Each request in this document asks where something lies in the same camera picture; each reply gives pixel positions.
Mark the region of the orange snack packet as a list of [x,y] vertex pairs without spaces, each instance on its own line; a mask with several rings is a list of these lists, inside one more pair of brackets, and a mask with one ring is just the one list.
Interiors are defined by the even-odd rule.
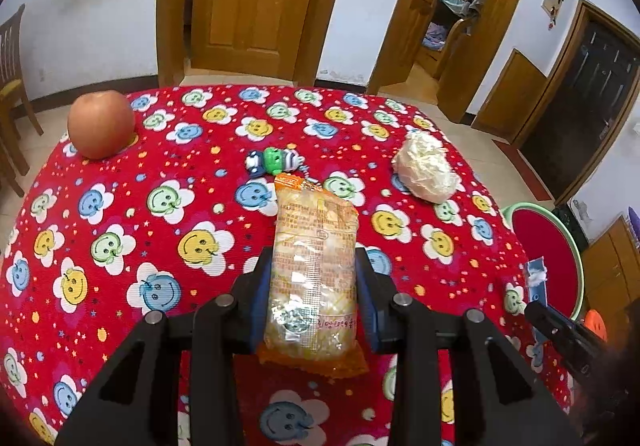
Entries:
[[357,341],[358,213],[292,174],[274,178],[274,191],[278,213],[258,358],[331,379],[365,374]]

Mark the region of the white paper ball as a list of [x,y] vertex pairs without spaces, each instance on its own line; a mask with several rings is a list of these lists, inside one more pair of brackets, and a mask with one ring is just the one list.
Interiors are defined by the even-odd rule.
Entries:
[[428,132],[408,132],[392,165],[402,184],[415,197],[429,203],[449,200],[461,184],[447,161],[444,146]]

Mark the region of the orange plastic stool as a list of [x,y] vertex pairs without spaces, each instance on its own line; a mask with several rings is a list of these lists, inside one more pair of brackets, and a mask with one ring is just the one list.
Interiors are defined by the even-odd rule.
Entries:
[[595,334],[599,339],[606,342],[608,340],[608,330],[600,313],[595,309],[587,311],[584,318],[584,326]]

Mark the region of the wooden low cabinet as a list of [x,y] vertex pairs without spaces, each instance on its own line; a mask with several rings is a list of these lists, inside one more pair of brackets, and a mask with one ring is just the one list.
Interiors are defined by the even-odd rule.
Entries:
[[639,297],[639,251],[623,216],[582,252],[582,267],[588,305],[609,327]]

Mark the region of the red bin green rim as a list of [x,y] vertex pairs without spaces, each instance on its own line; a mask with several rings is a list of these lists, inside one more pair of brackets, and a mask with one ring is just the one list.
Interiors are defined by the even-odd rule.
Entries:
[[502,215],[529,261],[541,258],[547,270],[547,299],[567,318],[577,320],[585,297],[585,274],[574,238],[551,211],[535,203],[505,207]]

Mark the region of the red smiley flower tablecloth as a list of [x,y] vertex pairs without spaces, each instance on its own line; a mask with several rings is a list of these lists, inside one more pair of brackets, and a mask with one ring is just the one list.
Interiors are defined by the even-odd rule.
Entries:
[[[523,294],[525,252],[489,190],[413,106],[329,89],[175,87],[130,94],[136,135],[88,161],[60,137],[1,236],[1,384],[40,444],[58,436],[88,384],[150,311],[189,313],[251,271],[278,210],[271,176],[245,158],[296,150],[304,175],[352,203],[373,268],[431,309],[484,311],[563,409],[570,376],[504,306]],[[428,132],[461,179],[433,204],[392,158]]]

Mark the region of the red doormat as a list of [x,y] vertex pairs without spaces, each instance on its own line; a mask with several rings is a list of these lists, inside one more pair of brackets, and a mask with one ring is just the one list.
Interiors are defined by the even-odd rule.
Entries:
[[518,148],[511,146],[510,143],[505,143],[500,140],[492,140],[497,148],[504,154],[504,156],[510,161],[514,169],[521,176],[529,191],[532,193],[537,201],[552,201],[553,198],[549,195],[544,184],[539,180],[534,170],[529,166],[527,161],[522,157]]

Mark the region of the green blue toy figure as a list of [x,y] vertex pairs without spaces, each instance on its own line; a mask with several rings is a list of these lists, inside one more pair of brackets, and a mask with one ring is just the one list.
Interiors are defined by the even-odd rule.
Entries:
[[250,178],[259,178],[297,171],[304,162],[305,158],[296,150],[268,147],[248,152],[245,168]]

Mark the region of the dark entrance door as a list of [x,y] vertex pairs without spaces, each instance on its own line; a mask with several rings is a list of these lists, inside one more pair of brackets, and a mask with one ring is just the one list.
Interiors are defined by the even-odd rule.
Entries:
[[600,22],[589,22],[558,90],[521,154],[553,198],[574,183],[623,111],[639,51]]

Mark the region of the red apple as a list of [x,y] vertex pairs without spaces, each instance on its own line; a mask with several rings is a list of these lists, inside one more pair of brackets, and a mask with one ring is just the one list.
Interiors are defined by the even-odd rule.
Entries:
[[67,117],[70,142],[90,160],[106,159],[126,148],[134,139],[134,126],[129,101],[114,90],[82,94]]

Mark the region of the far wooden chair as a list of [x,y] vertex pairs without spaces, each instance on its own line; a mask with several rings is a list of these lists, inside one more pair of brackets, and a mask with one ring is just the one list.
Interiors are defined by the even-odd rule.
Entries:
[[18,144],[21,135],[13,115],[17,102],[21,102],[36,133],[43,135],[26,92],[21,67],[20,34],[25,8],[21,4],[16,13],[1,24],[1,175],[19,198],[23,198],[25,192],[17,182],[16,175],[25,176],[29,172],[29,165]]

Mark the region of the open wooden door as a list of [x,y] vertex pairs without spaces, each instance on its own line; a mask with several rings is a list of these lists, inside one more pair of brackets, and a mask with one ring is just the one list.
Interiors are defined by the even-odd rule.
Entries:
[[398,0],[367,92],[407,80],[438,0]]

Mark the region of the wooden wall panel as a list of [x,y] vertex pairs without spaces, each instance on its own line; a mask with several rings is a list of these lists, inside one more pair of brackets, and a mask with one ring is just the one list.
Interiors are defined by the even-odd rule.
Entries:
[[541,98],[548,78],[513,49],[472,126],[513,143]]

